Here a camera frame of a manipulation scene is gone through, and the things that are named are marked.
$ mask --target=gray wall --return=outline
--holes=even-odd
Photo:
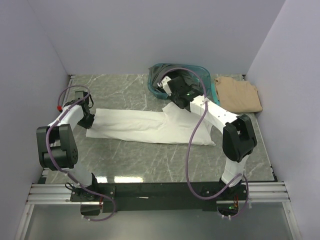
[[[69,74],[247,73],[284,0],[29,0]]]
[[[0,233],[13,239],[40,176],[36,129],[57,115],[67,73],[27,0],[0,1]]]
[[[320,1],[286,0],[247,75],[275,173],[287,185],[303,239],[320,239]]]

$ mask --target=white cloth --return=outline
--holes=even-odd
[[[187,144],[200,116],[180,109],[173,102],[162,111],[98,108],[86,136],[143,143]],[[208,122],[202,122],[192,143],[214,146],[210,136],[211,127]]]

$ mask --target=purple cable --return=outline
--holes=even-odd
[[[82,184],[75,178],[75,176],[73,176],[73,175],[72,175],[71,173],[69,173],[68,171],[61,169],[61,168],[59,167],[59,165],[57,164],[57,162],[56,162],[56,160],[55,160],[55,158],[54,158],[54,156],[53,156],[53,154],[52,154],[52,152],[51,152],[51,149],[50,149],[49,136],[50,136],[50,133],[51,133],[52,129],[61,121],[61,119],[63,119],[63,118],[66,116],[66,114],[70,111],[71,108],[73,108],[73,107],[76,106],[78,103],[80,103],[80,102],[82,102],[83,100],[85,100],[86,98],[88,98],[89,95],[90,95],[90,90],[89,90],[89,88],[87,88],[87,87],[84,86],[84,85],[72,85],[72,86],[68,86],[67,88],[65,88],[65,89],[60,93],[59,98],[58,98],[58,106],[59,106],[59,104],[60,104],[60,98],[61,98],[62,94],[63,94],[66,90],[68,90],[68,89],[70,89],[70,88],[74,88],[74,87],[82,87],[82,88],[85,88],[85,89],[88,91],[88,94],[87,94],[85,97],[83,97],[83,98],[79,99],[78,101],[74,102],[72,105],[70,105],[70,106],[62,113],[62,115],[59,117],[59,119],[57,119],[57,120],[49,127],[49,129],[48,129],[48,131],[47,131],[47,133],[46,133],[46,136],[45,136],[45,145],[46,145],[46,149],[47,149],[47,151],[48,151],[49,157],[50,157],[53,165],[55,166],[55,168],[56,168],[59,172],[62,172],[62,173],[64,173],[64,174],[67,174],[67,176],[68,176],[73,182],[75,182],[75,184],[79,185],[79,186],[80,186],[83,190],[85,190],[86,192],[88,192],[88,193],[90,193],[90,194],[94,194],[94,195],[100,196],[100,197],[105,198],[105,199],[108,199],[109,201],[112,202],[112,204],[113,204],[113,210],[112,210],[112,213],[111,213],[110,215],[108,215],[108,216],[106,216],[106,217],[104,217],[104,218],[101,218],[101,219],[91,219],[91,218],[89,218],[89,217],[87,217],[87,216],[84,216],[84,218],[87,219],[87,220],[89,220],[89,221],[92,221],[92,222],[101,222],[101,221],[104,221],[104,220],[107,220],[107,219],[111,218],[111,217],[115,214],[115,212],[116,212],[116,210],[117,210],[117,206],[116,206],[115,200],[113,200],[111,197],[106,196],[106,195],[104,195],[104,194],[100,194],[100,193],[98,193],[98,192],[91,191],[91,190],[87,189],[84,185],[82,185]]]
[[[170,73],[170,72],[172,72],[172,71],[176,71],[176,70],[185,70],[185,71],[188,71],[188,72],[192,73],[193,75],[195,75],[195,76],[199,79],[200,84],[201,84],[201,86],[202,86],[204,99],[207,98],[207,92],[206,92],[206,87],[205,87],[204,81],[203,81],[203,80],[201,79],[201,77],[198,76],[194,71],[192,71],[192,70],[190,70],[190,69],[188,69],[188,68],[185,68],[185,67],[174,67],[174,68],[166,71],[166,72],[162,75],[162,77],[160,78],[159,82],[164,78],[164,76],[165,76],[166,74],[168,74],[168,73]],[[195,190],[194,190],[194,189],[192,188],[192,186],[191,186],[191,182],[190,182],[190,179],[189,179],[189,155],[190,155],[190,149],[191,149],[192,140],[193,140],[193,138],[194,138],[194,136],[195,136],[195,134],[196,134],[196,131],[198,130],[201,122],[204,120],[204,118],[205,118],[205,116],[206,116],[206,114],[207,114],[207,112],[208,112],[208,103],[207,103],[207,101],[204,101],[204,103],[205,103],[205,109],[204,109],[203,115],[201,116],[200,120],[198,121],[198,123],[196,124],[194,130],[192,131],[192,134],[191,134],[191,136],[190,136],[190,140],[189,140],[189,143],[188,143],[188,148],[187,148],[187,151],[186,151],[186,156],[185,156],[185,178],[186,178],[186,183],[187,183],[187,185],[188,185],[191,193],[192,193],[195,197],[197,197],[198,199],[201,199],[201,200],[212,200],[212,199],[218,197],[220,194],[222,194],[222,193],[228,188],[228,186],[229,186],[231,183],[233,183],[234,180],[236,180],[236,179],[237,179],[238,177],[240,177],[240,176],[243,176],[244,179],[245,179],[245,181],[246,181],[246,191],[247,191],[245,205],[243,206],[243,208],[244,208],[244,207],[247,205],[247,202],[248,202],[248,199],[249,199],[249,184],[248,184],[247,178],[246,178],[244,175],[242,175],[241,173],[237,174],[237,175],[236,175],[234,178],[232,178],[231,181],[228,182],[219,192],[217,192],[215,195],[212,195],[212,196],[207,196],[207,197],[205,197],[205,196],[200,196],[200,195],[198,195],[198,194],[195,192]],[[242,212],[242,209],[241,209],[236,215],[234,215],[233,217],[235,217],[235,216],[237,216],[239,213],[241,213],[241,212]]]

